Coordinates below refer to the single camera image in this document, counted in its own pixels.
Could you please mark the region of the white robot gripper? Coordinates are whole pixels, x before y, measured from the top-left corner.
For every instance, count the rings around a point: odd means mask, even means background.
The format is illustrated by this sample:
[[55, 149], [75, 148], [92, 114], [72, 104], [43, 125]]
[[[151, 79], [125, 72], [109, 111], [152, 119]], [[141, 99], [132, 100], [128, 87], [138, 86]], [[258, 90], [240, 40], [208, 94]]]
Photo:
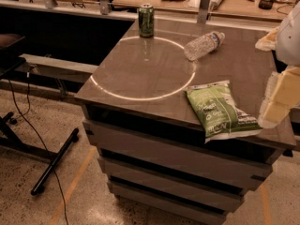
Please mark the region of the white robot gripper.
[[279, 28], [256, 42], [255, 48], [265, 52], [276, 50], [279, 61], [296, 66], [273, 72], [268, 79], [258, 123], [262, 128], [274, 128], [300, 102], [300, 2]]

